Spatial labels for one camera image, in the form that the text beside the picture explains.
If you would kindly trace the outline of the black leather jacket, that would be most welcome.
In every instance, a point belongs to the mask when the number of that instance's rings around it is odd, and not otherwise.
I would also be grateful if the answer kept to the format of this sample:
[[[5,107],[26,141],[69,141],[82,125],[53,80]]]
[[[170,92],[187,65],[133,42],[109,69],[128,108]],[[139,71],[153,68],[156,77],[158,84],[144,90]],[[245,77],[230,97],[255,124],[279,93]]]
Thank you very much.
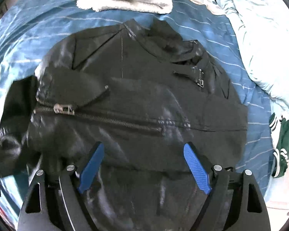
[[[55,44],[0,104],[0,177],[105,156],[84,204],[101,230],[188,230],[205,196],[183,157],[242,157],[247,107],[226,71],[167,22],[86,29]]]

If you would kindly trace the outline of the green white striped garment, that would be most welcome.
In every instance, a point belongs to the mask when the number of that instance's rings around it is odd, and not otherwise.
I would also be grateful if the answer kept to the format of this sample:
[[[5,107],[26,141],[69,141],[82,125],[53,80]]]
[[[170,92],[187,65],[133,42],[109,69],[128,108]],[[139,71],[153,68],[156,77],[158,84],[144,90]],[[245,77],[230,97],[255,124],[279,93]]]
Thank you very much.
[[[272,177],[280,178],[285,175],[289,162],[289,120],[273,113],[269,118],[269,127],[275,162]]]

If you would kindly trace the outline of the light blue quilt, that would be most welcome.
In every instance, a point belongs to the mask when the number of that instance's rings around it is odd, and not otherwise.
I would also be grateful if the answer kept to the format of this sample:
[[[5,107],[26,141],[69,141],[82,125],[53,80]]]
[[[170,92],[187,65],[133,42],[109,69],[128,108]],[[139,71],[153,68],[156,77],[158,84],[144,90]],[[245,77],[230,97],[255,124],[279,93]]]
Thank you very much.
[[[289,110],[289,8],[283,0],[191,0],[226,15],[251,78]]]

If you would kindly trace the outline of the blue patterned bed sheet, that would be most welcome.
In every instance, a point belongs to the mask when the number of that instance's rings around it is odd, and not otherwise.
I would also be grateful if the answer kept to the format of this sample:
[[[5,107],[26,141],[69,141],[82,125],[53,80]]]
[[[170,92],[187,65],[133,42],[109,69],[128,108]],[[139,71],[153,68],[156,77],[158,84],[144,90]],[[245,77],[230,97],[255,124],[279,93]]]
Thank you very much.
[[[269,101],[247,75],[229,19],[188,0],[172,2],[172,11],[160,16],[82,10],[74,0],[20,0],[0,19],[0,104],[11,84],[35,75],[47,52],[64,38],[129,20],[146,29],[155,20],[165,21],[184,41],[196,40],[203,46],[226,71],[247,107],[242,157],[234,168],[211,162],[212,190],[206,195],[198,188],[205,200],[188,230],[269,230],[263,199],[271,172]],[[17,230],[101,230],[84,204],[86,191],[80,194],[77,189],[79,166],[68,164],[54,177],[41,168],[32,175],[24,169],[0,177],[0,216],[7,221],[14,219]]]

